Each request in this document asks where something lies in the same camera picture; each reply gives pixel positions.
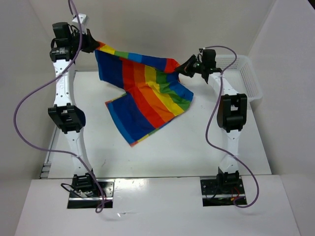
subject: white backdrop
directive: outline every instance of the white backdrop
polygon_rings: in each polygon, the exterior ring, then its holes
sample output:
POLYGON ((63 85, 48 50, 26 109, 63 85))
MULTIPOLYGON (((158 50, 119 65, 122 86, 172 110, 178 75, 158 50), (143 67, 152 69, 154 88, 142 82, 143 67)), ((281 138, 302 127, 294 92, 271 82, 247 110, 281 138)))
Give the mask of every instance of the white backdrop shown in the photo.
POLYGON ((315 231, 315 10, 277 0, 250 52, 264 97, 255 119, 302 236, 315 231))
MULTIPOLYGON (((67 0, 30 0, 48 35, 70 22, 67 0)), ((273 0, 75 0, 96 40, 120 51, 185 62, 198 48, 221 44, 247 55, 273 0)), ((94 55, 79 69, 96 69, 94 55)))
MULTIPOLYGON (((0 235, 12 236, 32 178, 38 178, 45 153, 20 140, 13 128, 13 112, 19 100, 53 79, 49 58, 50 39, 30 3, 5 0, 0 4, 0 235)), ((47 147, 52 122, 47 107, 53 87, 30 98, 18 114, 25 137, 47 147)))

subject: rainbow striped cloth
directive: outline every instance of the rainbow striped cloth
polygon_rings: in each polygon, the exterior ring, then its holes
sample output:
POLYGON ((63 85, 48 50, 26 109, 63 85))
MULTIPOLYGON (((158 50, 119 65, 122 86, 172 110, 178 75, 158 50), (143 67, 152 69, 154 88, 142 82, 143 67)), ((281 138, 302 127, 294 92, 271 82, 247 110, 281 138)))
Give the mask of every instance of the rainbow striped cloth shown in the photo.
POLYGON ((100 79, 126 91, 105 104, 131 146, 190 106, 193 93, 180 84, 174 59, 119 52, 103 43, 95 56, 100 79))

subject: white table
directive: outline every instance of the white table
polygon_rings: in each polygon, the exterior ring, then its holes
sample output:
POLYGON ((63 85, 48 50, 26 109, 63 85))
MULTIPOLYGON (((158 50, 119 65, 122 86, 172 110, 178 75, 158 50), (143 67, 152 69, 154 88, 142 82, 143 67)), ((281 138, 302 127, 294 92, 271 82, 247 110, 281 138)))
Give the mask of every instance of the white table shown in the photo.
MULTIPOLYGON (((241 76, 227 71, 225 77, 243 92, 241 76)), ((196 75, 181 76, 182 83, 194 92, 187 112, 175 118, 147 139, 130 147, 114 125, 105 102, 124 93, 100 81, 98 72, 78 72, 74 91, 77 107, 84 111, 87 124, 84 139, 88 158, 97 177, 188 177, 215 176, 224 156, 205 141, 205 129, 214 108, 214 90, 196 75)), ((210 127, 210 141, 222 147, 222 130, 216 118, 210 127)), ((57 132, 52 148, 69 150, 63 133, 57 132)), ((256 175, 271 174, 252 110, 240 137, 239 157, 256 175)), ((49 178, 72 178, 73 165, 69 155, 51 153, 49 178)), ((240 174, 249 173, 240 166, 240 174)))
MULTIPOLYGON (((248 209, 202 206, 200 179, 116 179, 112 209, 66 209, 60 183, 33 180, 15 236, 299 236, 281 178, 257 176, 260 197, 248 209)), ((256 194, 243 177, 247 200, 256 194)))

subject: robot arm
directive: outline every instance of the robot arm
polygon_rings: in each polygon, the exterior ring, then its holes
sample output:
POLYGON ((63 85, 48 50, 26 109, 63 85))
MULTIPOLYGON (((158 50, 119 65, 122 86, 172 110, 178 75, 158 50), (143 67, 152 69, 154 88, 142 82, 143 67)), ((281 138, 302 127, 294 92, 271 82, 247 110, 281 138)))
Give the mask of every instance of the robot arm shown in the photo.
MULTIPOLYGON (((74 18, 74 24, 81 24, 82 28, 82 46, 81 51, 86 53, 93 52, 99 43, 96 42, 86 28, 88 17, 79 14, 80 22, 74 18)), ((70 31, 76 26, 70 26, 67 22, 59 22, 53 24, 53 30, 56 38, 52 40, 50 57, 53 61, 56 76, 71 64, 78 48, 79 48, 79 32, 70 31)), ((83 131, 86 124, 85 114, 76 107, 73 82, 75 77, 75 64, 73 63, 63 76, 56 82, 56 97, 54 106, 48 108, 48 114, 54 121, 56 126, 65 134, 70 150, 76 153, 85 162, 90 171, 93 171, 84 145, 83 131)), ((91 192, 95 189, 95 183, 82 163, 76 157, 72 157, 75 167, 73 185, 77 190, 82 192, 91 192)))
MULTIPOLYGON (((202 55, 192 55, 187 62, 177 67, 176 71, 190 77, 193 77, 195 73, 201 74, 205 82, 213 87, 216 95, 220 96, 217 122, 224 133, 223 143, 226 145, 224 149, 237 156, 239 137, 246 123, 247 96, 239 94, 225 77, 222 77, 223 94, 220 94, 222 70, 216 67, 216 51, 212 49, 199 50, 202 55)), ((225 155, 220 162, 218 175, 222 179, 222 185, 233 186, 237 184, 239 180, 237 161, 232 156, 225 155)))

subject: white basket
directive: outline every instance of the white basket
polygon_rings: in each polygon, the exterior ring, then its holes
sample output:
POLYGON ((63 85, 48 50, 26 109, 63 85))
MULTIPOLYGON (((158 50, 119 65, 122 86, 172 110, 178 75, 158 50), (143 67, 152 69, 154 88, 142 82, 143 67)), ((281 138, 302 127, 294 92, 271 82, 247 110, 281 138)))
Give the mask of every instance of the white basket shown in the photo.
MULTIPOLYGON (((233 55, 217 55, 216 56, 217 67, 224 69, 234 61, 234 58, 235 57, 233 55)), ((242 87, 245 88, 245 91, 242 91, 243 89, 240 89, 241 91, 239 90, 238 91, 240 93, 245 92, 249 102, 262 98, 262 91, 258 83, 256 73, 252 66, 251 60, 247 56, 237 55, 236 62, 233 65, 231 65, 227 72, 228 71, 239 72, 241 77, 240 82, 243 82, 242 87)))

